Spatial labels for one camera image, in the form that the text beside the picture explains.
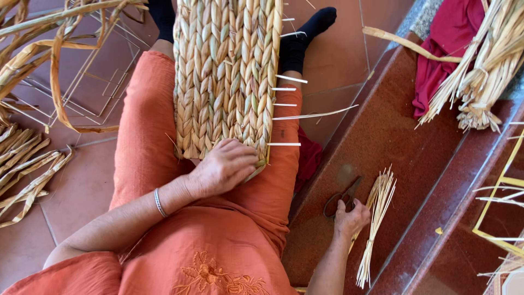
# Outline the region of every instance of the wicker basket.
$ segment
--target wicker basket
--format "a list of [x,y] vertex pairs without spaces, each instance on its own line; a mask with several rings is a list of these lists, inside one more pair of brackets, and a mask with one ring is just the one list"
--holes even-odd
[[180,0],[174,25],[178,158],[225,138],[269,158],[282,0]]

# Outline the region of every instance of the embroidered flower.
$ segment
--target embroidered flower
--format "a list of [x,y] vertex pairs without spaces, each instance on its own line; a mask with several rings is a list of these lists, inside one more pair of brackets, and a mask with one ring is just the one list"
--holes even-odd
[[191,285],[193,284],[198,286],[198,290],[200,292],[203,292],[208,285],[215,285],[220,289],[223,289],[225,287],[225,290],[229,294],[269,294],[262,287],[262,284],[265,284],[262,278],[259,278],[255,281],[253,281],[253,279],[248,275],[232,278],[233,273],[224,273],[224,269],[221,267],[218,269],[218,271],[216,271],[217,266],[215,259],[212,258],[209,262],[206,263],[207,258],[207,251],[196,252],[193,257],[193,266],[180,268],[184,275],[186,277],[191,278],[192,280],[187,285],[174,286],[173,290],[180,288],[180,290],[178,290],[178,292],[175,293],[176,295],[188,295],[189,291],[191,290]]

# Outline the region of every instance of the rusty scissors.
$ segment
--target rusty scissors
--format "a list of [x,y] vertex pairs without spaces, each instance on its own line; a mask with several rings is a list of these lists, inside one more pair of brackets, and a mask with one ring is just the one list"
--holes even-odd
[[[355,182],[353,183],[353,185],[351,185],[347,191],[345,191],[344,193],[336,193],[334,194],[331,198],[329,198],[329,200],[327,200],[326,204],[324,205],[324,216],[327,217],[327,218],[334,218],[335,217],[335,214],[336,214],[336,208],[337,208],[337,202],[341,199],[342,201],[344,201],[344,199],[347,197],[347,201],[344,201],[345,204],[346,204],[346,208],[347,206],[349,205],[349,203],[351,203],[351,210],[353,210],[355,208],[355,203],[353,203],[353,199],[355,198],[355,192],[357,191],[357,188],[358,188],[358,185],[360,184],[360,181],[362,180],[362,177],[359,176],[357,178],[357,180],[355,180]],[[328,206],[333,202],[335,201],[335,211],[333,213],[333,215],[328,215],[326,210],[328,209]]]

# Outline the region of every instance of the black sock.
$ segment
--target black sock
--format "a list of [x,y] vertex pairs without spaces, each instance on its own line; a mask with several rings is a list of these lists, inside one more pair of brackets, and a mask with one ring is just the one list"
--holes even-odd
[[297,30],[305,32],[305,35],[297,34],[283,37],[280,40],[281,71],[297,71],[302,74],[305,50],[309,43],[313,41],[314,37],[333,25],[335,19],[336,9],[334,7],[323,8]]
[[173,25],[174,25],[174,10],[171,0],[149,0],[149,13],[158,29],[158,39],[167,40],[173,43]]

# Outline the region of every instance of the wrinkled hand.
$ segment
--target wrinkled hand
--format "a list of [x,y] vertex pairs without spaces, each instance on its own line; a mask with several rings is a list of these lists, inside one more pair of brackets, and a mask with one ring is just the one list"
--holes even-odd
[[188,189],[195,199],[232,190],[255,171],[258,153],[237,139],[225,139],[188,175]]
[[371,213],[366,206],[354,199],[355,208],[346,212],[346,204],[339,200],[335,215],[335,237],[351,241],[351,237],[371,221]]

